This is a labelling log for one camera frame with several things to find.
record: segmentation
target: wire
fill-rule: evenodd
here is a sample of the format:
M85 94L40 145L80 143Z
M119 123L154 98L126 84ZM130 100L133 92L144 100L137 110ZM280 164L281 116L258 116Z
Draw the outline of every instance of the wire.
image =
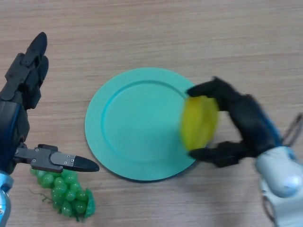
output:
M299 113L293 122L290 124L288 130L286 131L284 137L282 138L282 143L284 146L291 147L298 139L303 127L303 114Z

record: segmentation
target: plate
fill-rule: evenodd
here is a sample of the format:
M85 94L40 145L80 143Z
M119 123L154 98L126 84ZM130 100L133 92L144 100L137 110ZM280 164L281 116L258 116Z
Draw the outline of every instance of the plate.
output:
M159 181L180 174L195 160L180 138L186 90L194 84L166 69L123 72L93 96L85 135L95 158L132 181Z

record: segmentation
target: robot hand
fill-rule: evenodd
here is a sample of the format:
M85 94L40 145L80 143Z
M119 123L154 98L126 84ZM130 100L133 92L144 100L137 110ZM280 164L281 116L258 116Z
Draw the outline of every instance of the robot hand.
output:
M199 161L213 163L217 167L238 164L245 157L255 159L255 167L261 176L261 191L266 214L276 227L303 227L303 167L297 162L289 147L300 131L296 131L290 144L284 145L298 123L299 115L282 138L251 95L241 95L231 85L219 78L192 87L189 96L214 98L220 111L227 111L239 130L241 142L222 142L215 148L199 148L189 155Z
M40 100L40 87L48 71L46 34L41 32L26 53L19 53L5 75L7 83L0 91L0 227L10 215L8 193L13 186L16 164L30 164L33 169L61 173L63 169L97 172L99 166L84 157L64 154L56 146L39 144L28 149L27 110L35 109Z

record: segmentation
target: green grapes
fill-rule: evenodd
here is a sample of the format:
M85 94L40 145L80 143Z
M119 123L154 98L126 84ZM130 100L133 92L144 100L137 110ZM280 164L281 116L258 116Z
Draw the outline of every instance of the green grapes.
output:
M75 208L79 214L83 214L86 211L86 203L82 201L76 201Z
M59 187L59 186L61 186L62 184L65 184L62 177L57 177L57 178L54 180L53 183L54 183L54 185L55 185L56 187Z
M77 175L67 175L64 179L67 184L77 183Z
M70 215L72 215L72 208L71 208L71 204L69 203L69 202L67 202L67 201L65 201L64 203L63 203L63 205L62 205L62 214L64 215L64 216L67 216L67 217L69 217Z
M95 213L96 207L92 192L89 189L82 189L77 172L63 170L59 174L30 169L30 173L32 176L36 176L37 182L42 188L51 189L51 197L45 196L45 199L53 202L53 209L58 213L66 217L76 217L77 221Z
M76 198L76 192L72 190L68 190L65 194L65 198L67 201L73 201Z
M73 190L74 192L77 192L78 190L81 190L81 186L79 182L76 182L70 185L70 189Z
M86 192L84 190L77 191L76 198L79 201L87 202L89 200Z
M45 174L44 177L42 178L41 186L43 188L49 188L50 186L52 186L53 181L54 181L53 175Z

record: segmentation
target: wood grain surface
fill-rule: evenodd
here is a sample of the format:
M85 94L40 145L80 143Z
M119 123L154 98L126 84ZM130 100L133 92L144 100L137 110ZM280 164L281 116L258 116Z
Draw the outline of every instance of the wood grain surface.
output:
M93 158L84 135L90 99L116 74L167 68L195 83L219 76L252 93L283 132L303 110L302 0L1 0L0 84L41 31L50 68L29 111L27 144ZM216 141L237 140L222 114ZM295 148L303 158L302 139ZM269 227L252 160L225 169L199 164L161 183L130 183L104 169L80 174L97 211L85 223L58 215L19 165L8 226Z

